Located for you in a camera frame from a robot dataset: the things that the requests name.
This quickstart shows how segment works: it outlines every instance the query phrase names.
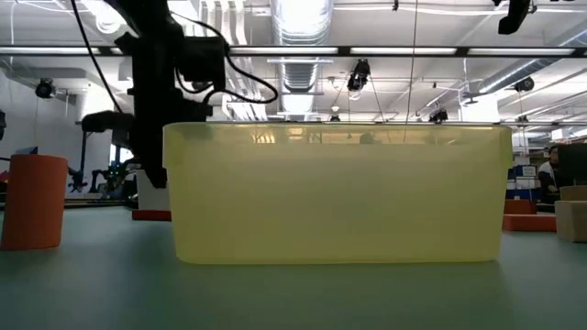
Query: ceiling duct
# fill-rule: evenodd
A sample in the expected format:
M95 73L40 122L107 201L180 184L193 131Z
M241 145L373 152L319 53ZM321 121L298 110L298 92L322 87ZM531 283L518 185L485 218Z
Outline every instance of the ceiling duct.
M333 0L272 0L271 13L275 44L280 46L323 45L332 21ZM281 64L282 106L287 112L312 109L320 70L318 63Z
M551 46L559 47L585 47L587 45L587 20L581 22L574 28L567 30L567 32L558 36L551 42ZM560 59L535 59L535 60L519 60L507 68L497 72L493 76L480 81L479 83L471 83L471 92L466 92L468 82L455 83L450 90L442 93L440 96L430 101L425 107L420 109L417 113L430 107L433 104L447 105L453 101L460 101L460 92L465 87L465 97L476 97L485 94L493 94L503 88L510 87L526 77L534 74L554 63Z
M549 46L557 47L585 47L586 45L587 20L549 42ZM472 93L471 96L495 93L556 63L557 61L560 61L560 59L519 60L480 82L477 86L478 93Z

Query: yellow plastic container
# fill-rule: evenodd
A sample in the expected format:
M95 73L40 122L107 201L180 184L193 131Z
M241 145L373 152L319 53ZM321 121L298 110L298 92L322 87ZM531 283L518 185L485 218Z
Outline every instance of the yellow plastic container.
M507 127L181 123L164 136L183 261L498 255L512 164Z

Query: red base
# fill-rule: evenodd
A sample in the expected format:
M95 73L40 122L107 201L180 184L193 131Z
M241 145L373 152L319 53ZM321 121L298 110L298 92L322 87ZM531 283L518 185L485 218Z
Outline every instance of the red base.
M509 231L557 231L557 217L554 215L506 214L504 230Z
M504 215L535 215L536 205L529 200L505 200Z
M137 221L171 221L172 213L161 210L133 210L132 219Z

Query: table surface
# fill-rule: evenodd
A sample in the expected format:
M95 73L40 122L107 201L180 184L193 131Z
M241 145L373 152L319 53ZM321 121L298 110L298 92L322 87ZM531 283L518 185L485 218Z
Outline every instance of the table surface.
M61 247L0 252L4 329L578 329L587 245L509 233L496 262L196 266L169 223L67 211Z

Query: orange cylinder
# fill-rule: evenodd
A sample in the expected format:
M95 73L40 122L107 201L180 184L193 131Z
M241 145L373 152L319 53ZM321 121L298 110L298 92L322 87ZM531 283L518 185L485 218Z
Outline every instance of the orange cylinder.
M10 158L1 249L54 248L61 242L67 160L43 155Z

